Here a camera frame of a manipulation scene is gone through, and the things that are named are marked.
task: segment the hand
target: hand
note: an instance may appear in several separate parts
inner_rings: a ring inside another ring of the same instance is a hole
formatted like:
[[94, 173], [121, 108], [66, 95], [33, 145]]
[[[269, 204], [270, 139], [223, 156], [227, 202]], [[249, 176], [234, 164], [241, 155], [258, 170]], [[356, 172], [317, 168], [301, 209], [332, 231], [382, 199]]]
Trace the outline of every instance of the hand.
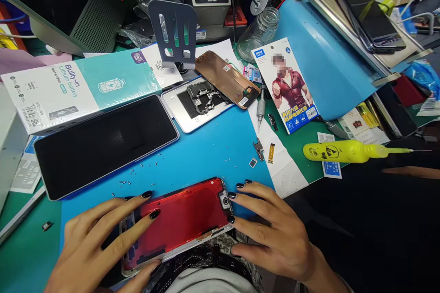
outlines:
[[331, 270], [321, 251], [310, 243], [304, 224], [275, 191], [250, 180], [237, 184], [237, 188], [262, 199], [229, 192], [230, 200], [257, 213], [272, 226], [229, 216], [233, 227], [262, 244], [236, 244], [231, 250], [233, 255], [274, 274], [302, 282], [310, 292], [347, 293], [346, 286]]
[[273, 86], [272, 86], [272, 91], [274, 92], [274, 95], [278, 97], [278, 96], [280, 95], [280, 93], [281, 93], [281, 87], [280, 87], [280, 84], [277, 83], [277, 82], [275, 82], [275, 83], [273, 84]]
[[[105, 250], [101, 245], [113, 228], [152, 195], [147, 191], [126, 201], [110, 199], [74, 217], [64, 228], [64, 248], [50, 275], [45, 292], [93, 292], [104, 276], [147, 230], [159, 210], [143, 217], [116, 238]], [[155, 261], [142, 269], [119, 293], [139, 293], [147, 285], [150, 273], [160, 264]]]

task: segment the smartphone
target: smartphone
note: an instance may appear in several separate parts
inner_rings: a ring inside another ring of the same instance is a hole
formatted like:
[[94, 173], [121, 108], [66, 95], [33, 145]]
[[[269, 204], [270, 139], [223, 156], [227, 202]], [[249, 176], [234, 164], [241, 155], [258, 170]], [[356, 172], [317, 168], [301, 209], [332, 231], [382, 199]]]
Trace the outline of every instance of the smartphone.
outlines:
[[375, 0], [337, 0], [366, 49], [394, 53], [406, 48], [405, 42]]
[[242, 109], [247, 109], [260, 89], [213, 51], [196, 58], [196, 71]]
[[59, 200], [174, 142], [179, 132], [151, 95], [35, 142], [48, 198]]
[[120, 222], [119, 233], [156, 209], [160, 215], [121, 259], [126, 277], [232, 229], [226, 219], [233, 215], [231, 202], [225, 183], [217, 177], [145, 202]]

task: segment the glass jar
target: glass jar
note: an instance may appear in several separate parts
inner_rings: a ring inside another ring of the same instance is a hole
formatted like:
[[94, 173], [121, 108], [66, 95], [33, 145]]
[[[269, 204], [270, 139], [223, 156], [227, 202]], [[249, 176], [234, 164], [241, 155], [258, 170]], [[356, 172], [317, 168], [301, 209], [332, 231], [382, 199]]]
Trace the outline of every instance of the glass jar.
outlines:
[[244, 60], [255, 63], [252, 51], [272, 41], [279, 20], [280, 12], [274, 7], [267, 7], [248, 26], [237, 44], [238, 53]]

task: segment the phone screen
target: phone screen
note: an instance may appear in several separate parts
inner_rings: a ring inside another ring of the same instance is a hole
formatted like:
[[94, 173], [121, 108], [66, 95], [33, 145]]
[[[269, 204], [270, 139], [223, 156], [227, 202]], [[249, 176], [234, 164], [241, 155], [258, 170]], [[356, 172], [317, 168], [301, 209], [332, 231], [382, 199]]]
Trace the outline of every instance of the phone screen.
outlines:
[[374, 42], [397, 34], [375, 0], [344, 0], [365, 33]]
[[152, 95], [35, 143], [49, 199], [60, 199], [177, 140], [160, 98]]

